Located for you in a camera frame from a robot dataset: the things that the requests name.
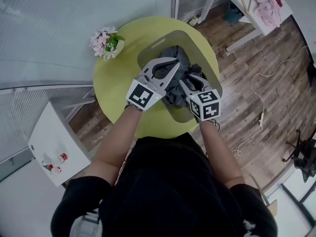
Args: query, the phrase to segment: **green leaf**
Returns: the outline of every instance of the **green leaf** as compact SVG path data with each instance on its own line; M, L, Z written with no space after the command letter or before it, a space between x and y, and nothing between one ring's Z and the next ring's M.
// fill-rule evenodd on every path
M118 40L125 40L122 36L117 36Z

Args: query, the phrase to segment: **white desk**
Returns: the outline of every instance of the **white desk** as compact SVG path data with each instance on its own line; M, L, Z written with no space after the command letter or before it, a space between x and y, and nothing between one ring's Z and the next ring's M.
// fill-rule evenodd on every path
M59 186L90 164L86 149L64 119L61 111L49 101L28 142L29 148L51 181ZM65 153L68 159L61 172L52 175L42 166L43 154L57 157Z
M249 22L254 26L255 30L249 34L247 34L246 36L244 36L243 38L241 38L240 40L236 41L234 44L232 44L231 46L227 47L226 50L227 52L231 53L233 51L235 51L237 48L239 48L241 45L245 44L246 42L248 42L249 40L263 34L264 36L268 35L271 31L273 31L273 29L275 27L271 27L271 26L266 26L265 23L263 22L261 17L258 17L255 13L254 10L258 7L258 3L256 2L256 0L252 0L251 1L251 6L250 6L250 10L249 10L249 14L247 14L244 11L243 5L241 0L231 0L242 12L243 14L247 17L247 19L249 20ZM250 0L244 0L246 3L246 6L249 5L249 1ZM199 18L198 22L201 23L203 20L205 20L209 10L212 7L214 0L207 0L206 4L203 8L201 17ZM285 0L281 0L283 6L281 7L281 22L283 22L285 19L287 19L293 12L290 9L290 7L288 6L288 4L285 2Z

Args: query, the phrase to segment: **table leg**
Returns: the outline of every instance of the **table leg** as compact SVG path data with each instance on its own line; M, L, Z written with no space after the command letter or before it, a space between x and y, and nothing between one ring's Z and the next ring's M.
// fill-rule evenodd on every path
M248 41L252 40L253 38L255 38L259 35L261 35L261 31L259 29L255 29L251 33L242 37L240 40L237 40L234 44L227 47L226 51L231 53L231 52L235 51L237 48L239 48L240 46L244 45L245 43L247 43Z
M214 3L214 0L206 0L202 14L201 14L200 18L198 19L198 23L201 23L202 21L205 20L205 18L207 16L209 10L211 9L213 3Z

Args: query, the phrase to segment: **dark clothing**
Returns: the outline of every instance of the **dark clothing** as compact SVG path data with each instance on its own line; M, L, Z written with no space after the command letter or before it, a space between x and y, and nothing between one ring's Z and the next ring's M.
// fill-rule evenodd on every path
M227 189L189 134L139 139L114 187L98 177L71 180L52 235L69 236L73 221L97 207L103 236L277 236L259 191Z

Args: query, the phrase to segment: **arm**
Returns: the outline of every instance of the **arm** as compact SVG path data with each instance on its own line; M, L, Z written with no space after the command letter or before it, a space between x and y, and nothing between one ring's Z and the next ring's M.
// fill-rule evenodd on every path
M141 111L128 106L102 141L86 171L86 176L97 176L112 186L128 153Z
M214 124L203 121L200 123L200 129L214 175L228 189L236 184L244 184L245 180L241 168Z

